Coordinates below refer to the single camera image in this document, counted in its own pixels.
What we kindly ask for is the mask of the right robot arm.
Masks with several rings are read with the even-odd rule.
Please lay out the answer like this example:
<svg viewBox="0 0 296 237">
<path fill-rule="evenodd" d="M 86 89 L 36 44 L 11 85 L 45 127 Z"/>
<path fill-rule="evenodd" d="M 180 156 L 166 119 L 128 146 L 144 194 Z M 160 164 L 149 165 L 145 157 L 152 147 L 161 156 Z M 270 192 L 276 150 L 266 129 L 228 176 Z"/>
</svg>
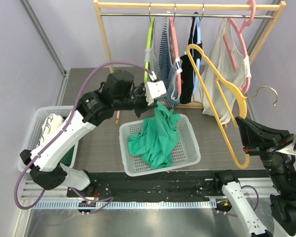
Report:
<svg viewBox="0 0 296 237">
<path fill-rule="evenodd" d="M 270 195 L 274 231 L 270 232 L 246 200 L 231 170 L 215 173 L 213 189 L 225 195 L 247 237 L 296 237 L 296 133 L 261 125 L 249 118 L 235 119 L 245 154 L 258 156 L 276 195 Z"/>
</svg>

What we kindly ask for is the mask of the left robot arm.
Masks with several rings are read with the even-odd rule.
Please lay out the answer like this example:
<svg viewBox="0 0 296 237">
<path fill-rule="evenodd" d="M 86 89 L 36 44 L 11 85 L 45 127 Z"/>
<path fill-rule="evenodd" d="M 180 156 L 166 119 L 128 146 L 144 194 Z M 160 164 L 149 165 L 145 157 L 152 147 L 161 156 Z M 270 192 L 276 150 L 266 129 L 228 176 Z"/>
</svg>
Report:
<svg viewBox="0 0 296 237">
<path fill-rule="evenodd" d="M 87 171 L 78 171 L 63 165 L 62 157 L 87 133 L 116 111 L 133 110 L 136 116 L 153 107 L 166 92 L 160 80 L 134 85 L 134 76 L 124 70 L 110 73 L 99 89 L 85 93 L 52 136 L 34 150 L 20 154 L 30 168 L 33 181 L 44 190 L 60 185 L 75 188 L 84 197 L 94 194 L 95 184 Z"/>
</svg>

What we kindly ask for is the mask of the green tank top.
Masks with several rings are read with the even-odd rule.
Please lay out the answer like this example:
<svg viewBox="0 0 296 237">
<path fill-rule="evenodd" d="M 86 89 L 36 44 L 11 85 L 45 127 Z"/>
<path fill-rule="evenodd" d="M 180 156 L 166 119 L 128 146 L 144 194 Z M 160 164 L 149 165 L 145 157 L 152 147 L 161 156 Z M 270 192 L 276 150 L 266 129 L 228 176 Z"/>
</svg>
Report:
<svg viewBox="0 0 296 237">
<path fill-rule="evenodd" d="M 179 121 L 179 114 L 158 102 L 154 116 L 144 119 L 142 131 L 129 136 L 130 155 L 141 156 L 151 169 L 169 167 L 173 162 L 172 150 L 180 140 L 177 130 Z"/>
</svg>

